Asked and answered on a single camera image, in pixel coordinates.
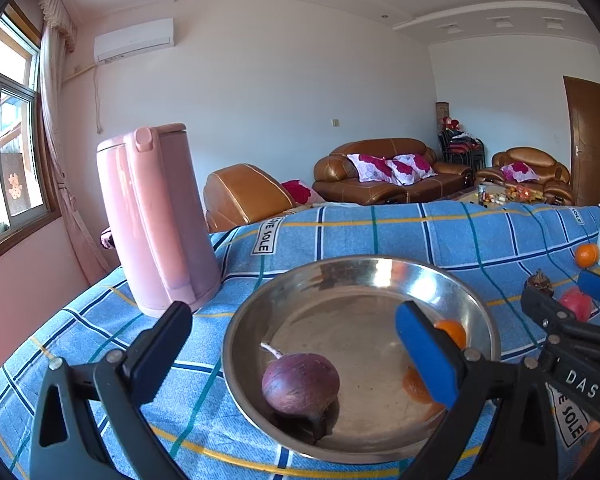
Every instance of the pink floral pillow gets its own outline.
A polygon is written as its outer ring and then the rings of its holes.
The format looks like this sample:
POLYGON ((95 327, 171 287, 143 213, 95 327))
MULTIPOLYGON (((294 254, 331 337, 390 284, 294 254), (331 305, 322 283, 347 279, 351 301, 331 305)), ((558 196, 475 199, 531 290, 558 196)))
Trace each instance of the pink floral pillow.
POLYGON ((390 158, 386 164, 392 169, 395 179, 402 186, 411 186, 420 180, 420 175, 411 166, 396 158, 390 158))
POLYGON ((288 182, 283 182, 281 186, 284 187, 289 195, 291 195, 291 198, 300 205, 311 205, 324 202, 324 199, 302 180, 289 180, 288 182))
POLYGON ((396 155, 394 160, 399 160, 401 163, 411 166, 413 171, 415 171, 420 178, 429 178, 430 176, 437 175, 437 173, 433 171, 431 165, 427 162, 427 159, 417 153, 396 155))
POLYGON ((506 180, 515 180, 516 182, 529 182, 530 180, 540 180, 536 172, 524 162, 514 162, 502 167, 502 173, 506 180))
POLYGON ((388 182, 396 186, 400 185, 394 177, 394 172, 383 158, 372 155, 360 155, 359 153, 347 155, 347 158, 353 162, 353 165, 358 170, 360 182, 388 182))

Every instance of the air conditioner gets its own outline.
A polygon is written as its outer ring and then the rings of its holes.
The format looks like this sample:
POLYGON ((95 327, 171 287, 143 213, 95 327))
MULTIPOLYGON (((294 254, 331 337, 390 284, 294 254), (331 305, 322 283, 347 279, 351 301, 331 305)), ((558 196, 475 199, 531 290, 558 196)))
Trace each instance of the air conditioner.
POLYGON ((173 18, 167 18, 98 36, 93 57, 96 64, 101 65, 173 45, 173 18))

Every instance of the wooden door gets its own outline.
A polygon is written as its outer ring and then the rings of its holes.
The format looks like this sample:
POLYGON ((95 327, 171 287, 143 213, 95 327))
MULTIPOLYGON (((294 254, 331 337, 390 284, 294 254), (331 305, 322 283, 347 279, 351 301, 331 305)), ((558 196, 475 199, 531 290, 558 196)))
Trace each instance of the wooden door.
POLYGON ((571 119, 571 185, 576 205, 600 203, 600 84, 564 78, 571 119))

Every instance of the stainless steel bowl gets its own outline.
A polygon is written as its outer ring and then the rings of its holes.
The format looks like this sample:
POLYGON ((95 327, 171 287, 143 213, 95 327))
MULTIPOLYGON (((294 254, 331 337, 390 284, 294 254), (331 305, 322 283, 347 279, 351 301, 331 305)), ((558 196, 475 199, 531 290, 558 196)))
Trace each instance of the stainless steel bowl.
POLYGON ((440 422, 437 404, 421 404, 402 387, 412 364, 395 331, 395 309, 414 300, 429 319, 456 319, 467 344, 500 358, 500 337, 478 296, 455 277, 409 260, 348 256, 308 264, 276 277, 235 313, 222 347, 229 391, 244 416, 302 455, 347 464, 413 456, 440 422), (312 443, 301 424, 277 417, 261 392, 273 357, 313 352, 340 375, 332 433, 312 443))

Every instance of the kettle lid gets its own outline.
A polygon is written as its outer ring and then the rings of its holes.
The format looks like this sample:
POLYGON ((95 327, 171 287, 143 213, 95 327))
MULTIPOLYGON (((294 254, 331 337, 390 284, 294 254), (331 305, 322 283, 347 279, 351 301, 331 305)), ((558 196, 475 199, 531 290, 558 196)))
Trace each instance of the kettle lid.
MULTIPOLYGON (((186 126, 182 123, 172 123, 172 124, 164 124, 163 126, 153 126, 151 129, 157 135, 164 134, 174 134, 178 132, 184 132, 186 130, 186 126)), ((120 135, 117 137, 111 137, 110 139, 103 140, 100 144, 98 144, 98 152, 103 152, 104 150, 108 150, 109 148, 114 148, 115 146, 120 146, 125 143, 126 135, 120 135)))

